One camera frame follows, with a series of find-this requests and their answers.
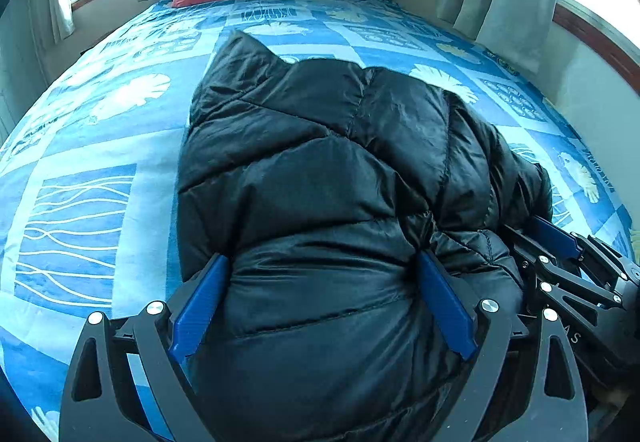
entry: black puffer jacket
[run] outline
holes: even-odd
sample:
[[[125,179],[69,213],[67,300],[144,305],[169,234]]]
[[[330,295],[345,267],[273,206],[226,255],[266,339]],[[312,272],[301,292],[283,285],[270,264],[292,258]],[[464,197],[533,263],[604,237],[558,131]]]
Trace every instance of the black puffer jacket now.
[[[178,197],[183,278],[232,260],[190,361],[217,440],[423,440],[459,359],[417,297],[416,252],[515,311],[494,231],[550,209],[544,169],[456,95],[288,64],[235,32],[194,94]]]

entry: blue gripper pad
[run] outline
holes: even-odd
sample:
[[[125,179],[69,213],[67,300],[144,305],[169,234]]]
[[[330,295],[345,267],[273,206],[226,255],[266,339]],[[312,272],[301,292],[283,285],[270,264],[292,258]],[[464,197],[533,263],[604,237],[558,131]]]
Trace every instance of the blue gripper pad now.
[[[167,351],[178,364],[185,357],[196,353],[204,332],[222,300],[228,273],[229,260],[222,255],[218,256],[198,282],[175,320],[173,342]]]
[[[581,250],[570,234],[540,217],[531,217],[524,226],[524,233],[558,260],[575,260],[580,256]]]
[[[417,258],[418,289],[422,300],[433,314],[449,349],[468,361],[478,350],[474,339],[474,320],[447,281],[452,276],[447,274],[434,254],[422,252]],[[469,305],[474,307],[477,303],[478,300]]]

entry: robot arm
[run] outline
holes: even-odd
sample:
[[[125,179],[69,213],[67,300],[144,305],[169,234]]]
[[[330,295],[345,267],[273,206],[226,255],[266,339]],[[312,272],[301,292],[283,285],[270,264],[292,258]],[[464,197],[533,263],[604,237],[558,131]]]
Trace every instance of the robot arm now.
[[[501,236],[527,282],[525,314],[476,296],[432,253],[417,257],[420,295],[464,361],[426,439],[583,442],[583,381],[615,388],[640,369],[640,268],[593,237],[539,218]],[[167,303],[123,319],[92,313],[66,378],[60,440],[164,440],[146,420],[129,353],[140,355],[174,440],[214,442],[180,364],[196,351],[227,278],[228,260],[215,256]]]

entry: metal bolt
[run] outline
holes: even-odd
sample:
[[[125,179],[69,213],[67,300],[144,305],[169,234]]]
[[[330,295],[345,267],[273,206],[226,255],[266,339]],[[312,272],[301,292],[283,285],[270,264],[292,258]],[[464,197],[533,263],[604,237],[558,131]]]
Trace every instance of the metal bolt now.
[[[92,325],[97,325],[98,323],[100,323],[100,321],[102,321],[102,312],[92,312],[91,314],[89,314],[87,321],[89,321],[89,323]]]
[[[146,306],[146,313],[155,316],[164,310],[164,304],[161,301],[152,301]]]
[[[558,320],[558,313],[555,310],[551,309],[551,308],[545,308],[545,310],[542,311],[542,315],[548,321],[557,321]]]
[[[497,312],[498,304],[493,299],[483,299],[482,300],[482,309],[487,312]]]

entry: blue bedspread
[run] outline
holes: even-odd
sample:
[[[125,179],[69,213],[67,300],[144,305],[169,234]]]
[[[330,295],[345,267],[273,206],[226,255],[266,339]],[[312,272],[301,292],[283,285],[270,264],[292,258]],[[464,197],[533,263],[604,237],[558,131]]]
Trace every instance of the blue bedspread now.
[[[85,54],[0,149],[0,364],[52,437],[84,318],[179,284],[174,185],[191,95],[232,29],[283,60],[386,66],[460,95],[554,184],[554,222],[631,253],[631,220],[566,121],[514,69],[391,0],[162,0]],[[154,427],[140,362],[134,378]]]

